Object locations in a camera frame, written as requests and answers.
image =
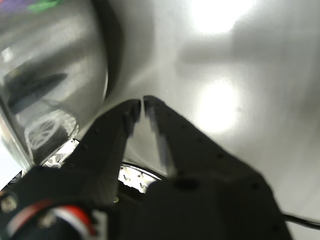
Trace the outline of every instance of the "screw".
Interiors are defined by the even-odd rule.
[[[48,229],[50,228],[53,224],[55,224],[57,221],[57,218],[55,215],[53,215],[51,212],[48,212],[44,216],[42,216],[39,219],[38,225],[40,228],[43,229]]]
[[[7,196],[1,201],[1,211],[8,214],[17,208],[18,204],[13,196]]]

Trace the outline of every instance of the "metal bowl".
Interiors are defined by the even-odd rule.
[[[24,155],[15,160],[40,165],[95,117],[105,98],[97,16],[88,0],[0,0],[0,21],[3,123]]]

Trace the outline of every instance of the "purple object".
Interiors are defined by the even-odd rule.
[[[0,11],[7,13],[21,13],[28,9],[29,5],[32,5],[39,0],[3,0],[0,2]]]

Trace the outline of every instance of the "black cable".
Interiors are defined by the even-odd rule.
[[[320,222],[310,221],[307,219],[303,219],[303,218],[288,215],[288,214],[283,214],[283,216],[284,216],[284,220],[286,222],[298,224],[298,225],[301,225],[303,227],[307,227],[310,229],[320,230]]]

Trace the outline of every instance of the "green object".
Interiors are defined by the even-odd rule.
[[[33,13],[39,13],[57,6],[62,0],[39,0],[37,3],[29,5],[28,9]]]

